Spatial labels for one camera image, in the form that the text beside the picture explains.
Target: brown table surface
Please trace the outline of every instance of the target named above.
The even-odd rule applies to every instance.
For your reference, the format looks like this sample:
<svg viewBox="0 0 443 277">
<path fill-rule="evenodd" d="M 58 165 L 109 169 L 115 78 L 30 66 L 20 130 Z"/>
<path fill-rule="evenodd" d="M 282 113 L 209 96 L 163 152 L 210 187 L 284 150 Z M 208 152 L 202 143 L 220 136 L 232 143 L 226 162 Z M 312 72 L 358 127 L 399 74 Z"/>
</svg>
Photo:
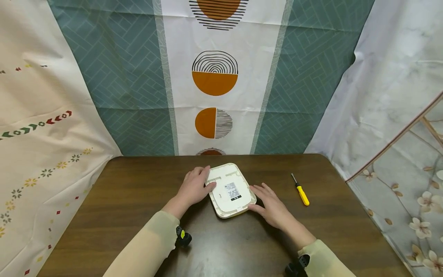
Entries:
<svg viewBox="0 0 443 277">
<path fill-rule="evenodd" d="M 357 276 L 410 276 L 339 174 L 321 155 L 120 157 L 110 161 L 39 277 L 100 277 L 196 166 L 235 163 L 249 184 L 267 183 L 288 210 Z M 290 173 L 303 186 L 305 207 Z M 181 226 L 190 247 L 171 252 L 156 276 L 283 276 L 296 249 L 260 216 L 220 219 L 209 197 Z"/>
</svg>

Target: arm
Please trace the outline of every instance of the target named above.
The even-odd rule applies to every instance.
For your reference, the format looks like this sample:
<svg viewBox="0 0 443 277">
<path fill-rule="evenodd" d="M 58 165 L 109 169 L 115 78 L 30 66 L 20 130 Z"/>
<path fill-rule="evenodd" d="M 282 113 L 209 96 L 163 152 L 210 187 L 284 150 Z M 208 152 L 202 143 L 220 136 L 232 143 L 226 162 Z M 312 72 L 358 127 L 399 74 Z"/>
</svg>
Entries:
<svg viewBox="0 0 443 277">
<path fill-rule="evenodd" d="M 118 254 L 103 277 L 154 276 L 163 260 L 175 248 L 175 229 L 184 213 L 214 189 L 215 183 L 203 186 L 208 174 L 209 166 L 188 172 L 177 195 Z"/>
<path fill-rule="evenodd" d="M 291 215 L 270 187 L 262 183 L 261 187 L 251 186 L 251 190 L 263 201 L 264 208 L 259 205 L 249 205 L 248 208 L 289 236 L 300 249 L 299 256 L 310 256 L 309 264 L 305 268 L 308 276 L 355 277 L 321 240 L 316 239 Z"/>
</svg>

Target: black wrist strap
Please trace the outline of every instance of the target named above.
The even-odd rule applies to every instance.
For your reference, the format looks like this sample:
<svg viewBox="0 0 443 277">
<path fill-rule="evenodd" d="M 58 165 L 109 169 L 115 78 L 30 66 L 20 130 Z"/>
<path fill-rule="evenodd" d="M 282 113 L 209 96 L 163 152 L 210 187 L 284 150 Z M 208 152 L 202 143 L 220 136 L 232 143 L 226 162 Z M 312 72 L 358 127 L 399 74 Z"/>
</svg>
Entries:
<svg viewBox="0 0 443 277">
<path fill-rule="evenodd" d="M 305 268 L 309 264 L 309 255 L 300 256 L 295 263 L 289 263 L 285 268 L 285 273 L 288 277 L 307 277 Z"/>
<path fill-rule="evenodd" d="M 179 245 L 188 246 L 190 244 L 192 237 L 190 234 L 186 233 L 182 227 L 177 226 L 175 232 L 177 234 L 177 242 L 179 243 Z"/>
</svg>

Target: barcode sticker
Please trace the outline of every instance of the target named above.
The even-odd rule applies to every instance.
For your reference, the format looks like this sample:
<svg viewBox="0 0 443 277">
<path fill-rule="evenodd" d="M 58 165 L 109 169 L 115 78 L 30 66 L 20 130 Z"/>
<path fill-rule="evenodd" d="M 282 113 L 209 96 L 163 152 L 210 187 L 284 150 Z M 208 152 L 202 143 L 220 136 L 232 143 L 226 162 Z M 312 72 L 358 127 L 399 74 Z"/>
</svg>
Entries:
<svg viewBox="0 0 443 277">
<path fill-rule="evenodd" d="M 231 198 L 231 201 L 241 198 L 241 195 L 238 192 L 237 188 L 235 187 L 234 183 L 229 183 L 225 185 L 225 189 L 228 191 L 229 198 Z"/>
</svg>

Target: rounded rectangle device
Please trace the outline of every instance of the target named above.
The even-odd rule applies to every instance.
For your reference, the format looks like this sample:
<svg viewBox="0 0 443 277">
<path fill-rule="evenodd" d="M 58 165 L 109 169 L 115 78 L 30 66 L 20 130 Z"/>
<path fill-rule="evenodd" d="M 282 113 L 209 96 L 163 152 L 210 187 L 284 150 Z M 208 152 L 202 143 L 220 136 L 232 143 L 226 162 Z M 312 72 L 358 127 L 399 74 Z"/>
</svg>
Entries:
<svg viewBox="0 0 443 277">
<path fill-rule="evenodd" d="M 255 204 L 257 197 L 249 189 L 249 184 L 238 166 L 233 163 L 211 168 L 206 184 L 217 182 L 215 189 L 209 193 L 212 205 L 220 218 L 239 215 Z"/>
</svg>

